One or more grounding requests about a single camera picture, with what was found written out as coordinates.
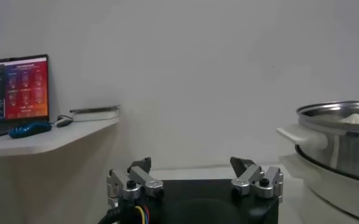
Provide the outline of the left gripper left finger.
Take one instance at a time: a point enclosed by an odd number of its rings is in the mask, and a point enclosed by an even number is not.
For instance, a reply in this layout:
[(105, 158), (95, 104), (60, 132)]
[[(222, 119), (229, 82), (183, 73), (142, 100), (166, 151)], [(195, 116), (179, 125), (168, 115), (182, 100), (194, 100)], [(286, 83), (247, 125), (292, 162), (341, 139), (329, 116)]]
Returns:
[(150, 176), (151, 157), (134, 161), (126, 171), (110, 169), (107, 176), (107, 200), (111, 208), (119, 202), (136, 202), (142, 198), (161, 200), (164, 197), (162, 180)]

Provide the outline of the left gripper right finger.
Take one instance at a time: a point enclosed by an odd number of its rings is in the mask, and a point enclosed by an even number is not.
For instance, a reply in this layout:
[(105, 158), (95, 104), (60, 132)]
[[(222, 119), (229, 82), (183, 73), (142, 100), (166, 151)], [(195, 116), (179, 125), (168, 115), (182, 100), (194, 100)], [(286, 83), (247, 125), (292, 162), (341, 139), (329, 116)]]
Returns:
[(263, 170), (252, 160), (237, 157), (231, 157), (230, 164), (236, 175), (231, 180), (234, 199), (246, 197), (253, 191), (258, 198), (276, 197), (279, 203), (283, 201), (283, 172), (280, 168), (271, 166)]

